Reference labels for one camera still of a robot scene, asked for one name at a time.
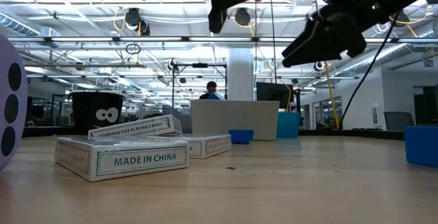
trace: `man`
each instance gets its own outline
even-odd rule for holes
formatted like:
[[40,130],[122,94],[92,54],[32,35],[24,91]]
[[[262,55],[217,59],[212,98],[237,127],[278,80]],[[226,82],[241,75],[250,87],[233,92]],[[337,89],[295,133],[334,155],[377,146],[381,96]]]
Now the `man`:
[[210,93],[215,93],[216,92],[216,83],[213,81],[208,82],[207,84],[207,93],[201,95],[199,97],[199,99],[208,99],[208,96],[210,96]]

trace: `blue container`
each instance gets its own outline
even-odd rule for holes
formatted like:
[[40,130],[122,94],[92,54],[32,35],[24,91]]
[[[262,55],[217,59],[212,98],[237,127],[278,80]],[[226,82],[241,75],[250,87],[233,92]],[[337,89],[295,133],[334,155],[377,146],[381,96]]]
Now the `blue container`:
[[233,144],[247,145],[254,139],[254,130],[229,130]]
[[405,127],[404,146],[409,163],[438,166],[438,127]]
[[277,138],[297,138],[300,127],[301,113],[281,112],[276,125]]

